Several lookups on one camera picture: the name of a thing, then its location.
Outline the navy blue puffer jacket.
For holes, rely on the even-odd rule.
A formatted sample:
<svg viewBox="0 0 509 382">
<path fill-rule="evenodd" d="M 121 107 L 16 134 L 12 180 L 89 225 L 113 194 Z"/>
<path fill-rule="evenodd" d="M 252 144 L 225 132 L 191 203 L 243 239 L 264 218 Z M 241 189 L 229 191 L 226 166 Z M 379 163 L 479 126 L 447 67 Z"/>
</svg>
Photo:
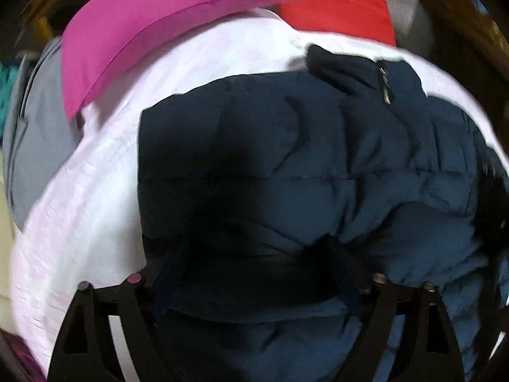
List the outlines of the navy blue puffer jacket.
<svg viewBox="0 0 509 382">
<path fill-rule="evenodd" d="M 148 317 L 177 381 L 331 381 L 373 277 L 432 283 L 451 325 L 394 318 L 378 381 L 471 381 L 508 297 L 508 175 L 404 61 L 309 46 L 301 71 L 231 76 L 142 112 Z"/>
</svg>

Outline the white pink bed sheet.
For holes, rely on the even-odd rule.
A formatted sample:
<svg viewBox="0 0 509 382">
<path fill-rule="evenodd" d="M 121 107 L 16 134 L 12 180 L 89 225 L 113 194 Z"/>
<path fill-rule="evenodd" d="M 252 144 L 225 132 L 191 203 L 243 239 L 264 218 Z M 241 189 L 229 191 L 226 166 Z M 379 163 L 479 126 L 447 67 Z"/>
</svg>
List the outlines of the white pink bed sheet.
<svg viewBox="0 0 509 382">
<path fill-rule="evenodd" d="M 17 236 L 10 296 L 20 336 L 43 370 L 79 282 L 112 286 L 144 264 L 138 211 L 140 115 L 175 93 L 231 75 L 304 66 L 311 44 L 372 60 L 404 60 L 425 93 L 463 109 L 502 163 L 506 152 L 478 102 L 450 75 L 406 50 L 334 33 L 300 32 L 271 11 L 224 17 L 165 43 L 82 111 L 84 135 Z"/>
</svg>

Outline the grey garment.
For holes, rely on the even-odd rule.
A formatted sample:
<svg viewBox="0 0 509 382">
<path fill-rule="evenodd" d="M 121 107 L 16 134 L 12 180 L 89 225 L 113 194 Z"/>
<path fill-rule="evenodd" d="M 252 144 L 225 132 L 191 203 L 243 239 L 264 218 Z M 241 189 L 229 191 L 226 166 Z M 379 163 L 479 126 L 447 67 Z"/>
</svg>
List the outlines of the grey garment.
<svg viewBox="0 0 509 382">
<path fill-rule="evenodd" d="M 61 38 L 21 58 L 3 131 L 3 180 L 14 224 L 22 230 L 33 205 L 82 139 L 62 100 Z"/>
</svg>

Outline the teal garment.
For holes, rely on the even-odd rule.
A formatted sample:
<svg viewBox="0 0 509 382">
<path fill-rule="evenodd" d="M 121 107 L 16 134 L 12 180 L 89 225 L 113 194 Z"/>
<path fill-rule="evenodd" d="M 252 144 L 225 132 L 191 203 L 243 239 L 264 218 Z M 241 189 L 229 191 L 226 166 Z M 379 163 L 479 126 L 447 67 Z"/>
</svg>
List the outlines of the teal garment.
<svg viewBox="0 0 509 382">
<path fill-rule="evenodd" d="M 0 70 L 0 127 L 1 133 L 5 126 L 5 120 L 7 117 L 10 97 L 17 80 L 17 74 L 19 72 L 19 65 L 5 65 L 1 64 Z"/>
</svg>

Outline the magenta pillow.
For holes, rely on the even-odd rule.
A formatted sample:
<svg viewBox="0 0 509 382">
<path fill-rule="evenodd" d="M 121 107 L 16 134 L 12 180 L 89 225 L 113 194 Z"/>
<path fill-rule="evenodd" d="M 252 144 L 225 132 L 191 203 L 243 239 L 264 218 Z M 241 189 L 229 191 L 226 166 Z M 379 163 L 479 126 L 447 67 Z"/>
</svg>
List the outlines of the magenta pillow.
<svg viewBox="0 0 509 382">
<path fill-rule="evenodd" d="M 62 36 L 62 98 L 67 119 L 146 54 L 230 14 L 292 0 L 91 0 Z"/>
</svg>

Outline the red pillow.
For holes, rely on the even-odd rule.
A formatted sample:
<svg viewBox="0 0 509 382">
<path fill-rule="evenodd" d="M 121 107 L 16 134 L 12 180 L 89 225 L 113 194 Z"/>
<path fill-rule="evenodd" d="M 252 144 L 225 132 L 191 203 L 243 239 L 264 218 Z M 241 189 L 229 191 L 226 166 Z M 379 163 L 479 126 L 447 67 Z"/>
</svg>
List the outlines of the red pillow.
<svg viewBox="0 0 509 382">
<path fill-rule="evenodd" d="M 280 4 L 277 11 L 294 29 L 396 45 L 387 0 L 298 0 Z"/>
</svg>

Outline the silver foil insulation mat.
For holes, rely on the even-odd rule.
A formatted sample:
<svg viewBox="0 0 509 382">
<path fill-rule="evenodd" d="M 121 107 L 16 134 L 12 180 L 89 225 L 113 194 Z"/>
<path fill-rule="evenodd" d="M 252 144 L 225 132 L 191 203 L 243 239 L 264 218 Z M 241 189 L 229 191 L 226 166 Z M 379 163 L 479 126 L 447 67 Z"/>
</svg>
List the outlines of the silver foil insulation mat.
<svg viewBox="0 0 509 382">
<path fill-rule="evenodd" d="M 430 14 L 420 0 L 387 0 L 397 46 L 430 58 L 435 36 Z"/>
</svg>

